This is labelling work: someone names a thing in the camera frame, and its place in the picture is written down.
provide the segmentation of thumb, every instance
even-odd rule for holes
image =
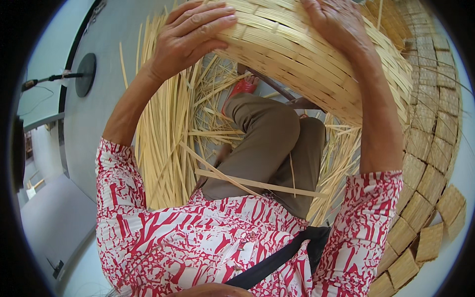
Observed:
[[[314,26],[319,26],[326,19],[318,0],[300,0],[300,2],[303,4]]]
[[[210,39],[198,45],[190,54],[190,59],[196,63],[205,54],[214,51],[215,49],[226,49],[228,44],[222,40]]]

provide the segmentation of shirt sleeve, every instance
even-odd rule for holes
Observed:
[[[117,205],[145,210],[142,177],[133,155],[133,148],[101,138],[95,161],[97,216]]]
[[[402,186],[402,171],[347,179],[342,208],[313,276],[312,296],[367,295]]]

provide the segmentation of forearm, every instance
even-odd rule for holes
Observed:
[[[363,108],[360,173],[402,169],[402,129],[397,106],[373,49],[351,58]]]
[[[102,137],[116,144],[130,146],[142,111],[162,83],[153,80],[147,68],[143,67],[117,102]]]

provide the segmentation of black cable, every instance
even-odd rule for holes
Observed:
[[[37,108],[38,105],[40,105],[43,101],[45,101],[45,100],[47,100],[47,99],[50,99],[50,98],[55,94],[55,92],[51,91],[51,90],[48,89],[47,87],[44,87],[44,86],[34,86],[34,87],[40,87],[40,88],[46,89],[46,90],[48,90],[48,91],[51,92],[51,95],[49,95],[48,97],[46,97],[46,98],[40,100],[40,101],[39,101],[30,111],[28,111],[27,113],[24,113],[24,114],[21,114],[21,115],[18,115],[18,116],[24,116],[24,115],[27,115],[27,114],[31,113],[31,112],[32,112],[33,110],[35,110],[35,108]]]

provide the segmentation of round black base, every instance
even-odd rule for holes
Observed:
[[[79,63],[77,72],[84,74],[83,77],[76,78],[76,93],[80,98],[85,97],[92,88],[95,77],[95,67],[96,59],[93,53],[85,55],[81,63]]]

